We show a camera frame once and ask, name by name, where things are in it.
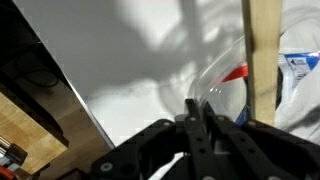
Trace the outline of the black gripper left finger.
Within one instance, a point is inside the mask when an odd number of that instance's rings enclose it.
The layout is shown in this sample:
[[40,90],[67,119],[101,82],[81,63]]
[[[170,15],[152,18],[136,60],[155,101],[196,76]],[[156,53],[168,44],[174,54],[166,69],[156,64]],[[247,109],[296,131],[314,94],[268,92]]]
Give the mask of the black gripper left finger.
[[216,180],[212,160],[212,148],[204,131],[199,110],[193,99],[185,100],[187,117],[184,120],[185,131],[188,138],[188,149],[191,156],[191,168],[195,180]]

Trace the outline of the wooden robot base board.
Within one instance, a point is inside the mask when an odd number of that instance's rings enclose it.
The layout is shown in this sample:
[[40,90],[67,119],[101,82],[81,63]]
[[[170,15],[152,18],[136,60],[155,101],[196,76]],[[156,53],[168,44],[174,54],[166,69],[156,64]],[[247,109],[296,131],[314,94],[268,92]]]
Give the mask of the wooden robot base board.
[[27,152],[21,169],[32,175],[67,150],[68,141],[54,136],[0,93],[0,136]]

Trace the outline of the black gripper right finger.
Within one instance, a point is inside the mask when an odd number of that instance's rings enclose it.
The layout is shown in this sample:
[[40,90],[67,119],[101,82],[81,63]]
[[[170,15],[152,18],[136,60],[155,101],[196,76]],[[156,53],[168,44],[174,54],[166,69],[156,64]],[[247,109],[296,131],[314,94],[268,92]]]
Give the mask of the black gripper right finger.
[[216,115],[209,104],[202,112],[211,130],[214,147],[225,147],[216,152],[226,166],[222,175],[226,180],[285,180],[287,172],[276,166],[251,136],[226,116]]

